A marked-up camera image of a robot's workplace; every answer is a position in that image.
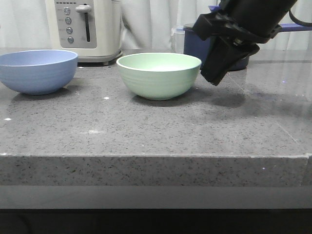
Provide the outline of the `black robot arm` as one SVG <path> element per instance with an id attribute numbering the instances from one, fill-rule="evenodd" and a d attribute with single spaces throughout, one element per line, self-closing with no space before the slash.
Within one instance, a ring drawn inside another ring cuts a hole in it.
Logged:
<path id="1" fill-rule="evenodd" d="M 212 38 L 201 75 L 217 86 L 238 61 L 256 54 L 258 44 L 272 39 L 294 0 L 222 0 L 219 9 L 201 14 L 193 31 Z"/>

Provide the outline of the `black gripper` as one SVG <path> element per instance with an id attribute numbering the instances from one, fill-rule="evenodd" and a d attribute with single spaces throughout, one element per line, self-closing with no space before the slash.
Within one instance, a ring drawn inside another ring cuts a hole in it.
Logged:
<path id="1" fill-rule="evenodd" d="M 202 76 L 217 86 L 235 63 L 259 51 L 255 43 L 268 42 L 281 31 L 281 26 L 253 16 L 235 19 L 223 11 L 216 11 L 201 14 L 193 31 L 202 40 L 217 36 L 201 69 Z M 231 39 L 247 43 L 236 45 Z"/>

